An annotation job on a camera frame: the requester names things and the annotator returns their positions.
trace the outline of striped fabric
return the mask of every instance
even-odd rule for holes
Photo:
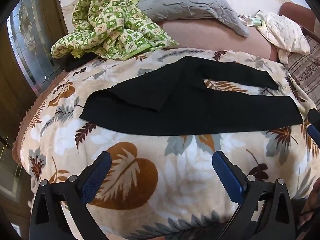
[[[320,110],[320,44],[306,36],[310,55],[291,53],[284,65],[297,84],[307,93]]]

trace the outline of blue gripper pad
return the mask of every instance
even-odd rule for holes
[[[102,182],[111,168],[111,163],[112,160],[110,154],[105,153],[82,186],[82,203],[87,204],[93,201],[97,191],[101,187]]]
[[[212,166],[222,182],[229,198],[239,205],[244,201],[244,189],[232,171],[232,163],[222,151],[212,155]]]
[[[318,130],[313,125],[309,125],[307,131],[318,147],[320,147],[320,133]]]

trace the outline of pillow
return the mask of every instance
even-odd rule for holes
[[[277,61],[277,50],[255,27],[246,38],[215,19],[173,20],[158,23],[180,45],[177,48],[243,51]]]
[[[216,18],[241,36],[249,35],[226,0],[139,0],[138,7],[154,22]]]
[[[309,36],[306,39],[310,54],[291,53],[288,64],[284,66],[320,110],[320,44]]]

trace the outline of bed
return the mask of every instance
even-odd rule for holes
[[[12,151],[14,159],[32,176],[33,192],[42,179],[65,181],[92,164],[102,151],[108,151],[113,160],[110,175],[87,208],[106,235],[132,240],[191,240],[231,218],[237,205],[212,168],[211,157],[217,150],[245,174],[264,181],[284,179],[290,197],[308,196],[320,177],[319,148],[306,132],[307,113],[316,106],[289,71],[276,62],[276,49],[255,28],[249,28],[250,35],[244,38],[208,19],[164,21],[159,25],[180,43],[177,48],[142,53],[125,61],[97,57],[61,73],[37,98]],[[201,42],[190,42],[192,35],[201,37]],[[259,132],[152,137],[114,132],[79,118],[94,91],[184,56],[235,61],[268,71],[278,84],[276,91],[231,82],[204,83],[208,89],[290,96],[303,124]],[[68,207],[61,204],[71,231],[81,239]]]

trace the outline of metal screw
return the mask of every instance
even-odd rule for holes
[[[40,185],[45,186],[47,185],[48,181],[46,179],[41,180]]]
[[[284,184],[284,180],[283,179],[278,179],[278,183],[283,185]]]
[[[77,175],[71,175],[68,180],[69,180],[70,182],[74,182],[74,181],[76,181],[77,179],[78,179],[78,176],[77,176]]]
[[[248,180],[250,180],[250,181],[255,181],[255,180],[256,180],[256,177],[253,176],[253,175],[248,175],[247,178],[248,178]]]

